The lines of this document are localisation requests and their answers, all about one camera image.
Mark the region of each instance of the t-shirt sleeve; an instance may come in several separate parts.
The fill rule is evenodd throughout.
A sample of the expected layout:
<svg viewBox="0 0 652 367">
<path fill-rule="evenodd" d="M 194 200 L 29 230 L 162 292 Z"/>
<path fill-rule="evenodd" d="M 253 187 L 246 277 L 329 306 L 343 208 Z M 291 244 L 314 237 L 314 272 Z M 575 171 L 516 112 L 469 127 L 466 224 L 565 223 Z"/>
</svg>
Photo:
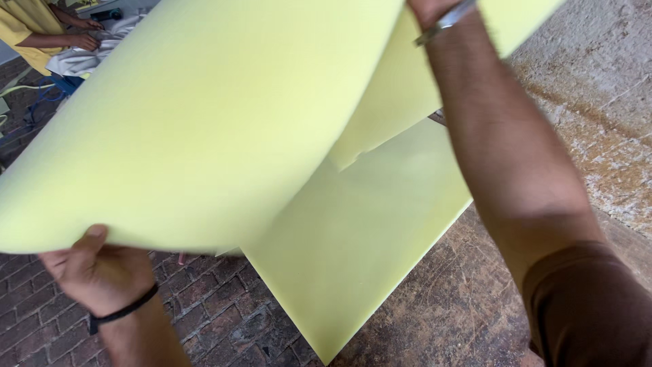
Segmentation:
<svg viewBox="0 0 652 367">
<path fill-rule="evenodd" d="M 523 296 L 547 366 L 652 366 L 652 298 L 608 247 L 578 244 L 539 261 Z"/>
<path fill-rule="evenodd" d="M 25 24 L 0 8 L 0 39 L 9 46 L 23 42 L 32 34 Z"/>
</svg>

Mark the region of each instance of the black wristband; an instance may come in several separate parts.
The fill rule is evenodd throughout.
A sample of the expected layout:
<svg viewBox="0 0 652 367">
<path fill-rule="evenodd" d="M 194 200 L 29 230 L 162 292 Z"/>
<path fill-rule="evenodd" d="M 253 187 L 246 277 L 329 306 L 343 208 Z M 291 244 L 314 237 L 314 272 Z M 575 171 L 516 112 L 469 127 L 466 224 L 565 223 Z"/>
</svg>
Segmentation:
<svg viewBox="0 0 652 367">
<path fill-rule="evenodd" d="M 158 284 L 154 283 L 154 287 L 150 289 L 147 293 L 145 293 L 144 296 L 142 296 L 139 300 L 135 301 L 134 303 L 130 304 L 129 306 L 121 309 L 120 311 L 114 312 L 111 315 L 105 316 L 105 317 L 95 317 L 91 313 L 91 316 L 89 318 L 90 321 L 90 333 L 91 335 L 95 335 L 98 332 L 98 327 L 100 324 L 104 323 L 110 323 L 111 321 L 118 320 L 123 318 L 124 316 L 127 316 L 128 314 L 132 313 L 133 311 L 136 311 L 137 309 L 140 308 L 140 306 L 144 305 L 154 297 L 154 295 L 158 292 Z"/>
</svg>

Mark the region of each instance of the white fabric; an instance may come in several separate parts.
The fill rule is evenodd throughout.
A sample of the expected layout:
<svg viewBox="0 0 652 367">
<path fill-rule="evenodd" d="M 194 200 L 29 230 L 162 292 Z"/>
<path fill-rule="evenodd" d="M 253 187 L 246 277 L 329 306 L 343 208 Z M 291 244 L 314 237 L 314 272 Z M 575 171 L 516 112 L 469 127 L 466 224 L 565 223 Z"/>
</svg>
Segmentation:
<svg viewBox="0 0 652 367">
<path fill-rule="evenodd" d="M 149 10 L 138 9 L 138 13 L 125 17 L 105 31 L 90 32 L 100 41 L 100 47 L 95 51 L 87 51 L 79 47 L 71 47 L 52 56 L 46 69 L 59 75 L 82 76 L 94 72 L 102 60 L 109 56 L 117 45 L 145 18 Z"/>
</svg>

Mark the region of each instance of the metal bracelet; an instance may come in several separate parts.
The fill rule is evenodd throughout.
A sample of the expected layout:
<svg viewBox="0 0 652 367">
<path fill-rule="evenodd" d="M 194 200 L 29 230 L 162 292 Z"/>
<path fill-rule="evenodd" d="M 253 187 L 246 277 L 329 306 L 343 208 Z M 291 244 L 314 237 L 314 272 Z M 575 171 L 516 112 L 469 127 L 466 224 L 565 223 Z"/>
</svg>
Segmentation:
<svg viewBox="0 0 652 367">
<path fill-rule="evenodd" d="M 419 38 L 414 42 L 417 47 L 429 43 L 437 34 L 446 28 L 450 28 L 459 22 L 466 13 L 475 6 L 477 0 L 463 0 L 461 3 L 455 5 L 448 13 L 444 14 L 437 23 L 428 28 Z"/>
</svg>

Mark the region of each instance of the man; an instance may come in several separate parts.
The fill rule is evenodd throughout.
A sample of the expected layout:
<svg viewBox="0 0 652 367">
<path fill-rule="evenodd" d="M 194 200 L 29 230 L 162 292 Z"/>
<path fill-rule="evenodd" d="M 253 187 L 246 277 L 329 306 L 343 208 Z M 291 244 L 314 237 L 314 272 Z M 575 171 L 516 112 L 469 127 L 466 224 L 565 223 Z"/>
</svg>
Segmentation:
<svg viewBox="0 0 652 367">
<path fill-rule="evenodd" d="M 67 35 L 61 23 L 87 30 L 104 28 L 94 20 L 68 15 L 46 0 L 0 0 L 0 39 L 44 76 L 52 76 L 45 66 L 63 48 L 77 46 L 93 51 L 100 45 L 88 34 Z M 68 94 L 83 81 L 57 75 L 51 79 Z"/>
<path fill-rule="evenodd" d="M 410 1 L 424 30 L 456 3 Z M 606 245 L 581 177 L 500 62 L 477 9 L 426 50 L 460 168 L 523 296 L 533 348 L 549 366 L 652 365 L 652 298 Z M 106 231 L 92 226 L 72 249 L 40 256 L 97 317 L 154 284 L 147 252 L 104 245 Z M 114 364 L 189 366 L 160 299 L 147 299 L 100 325 Z"/>
</svg>

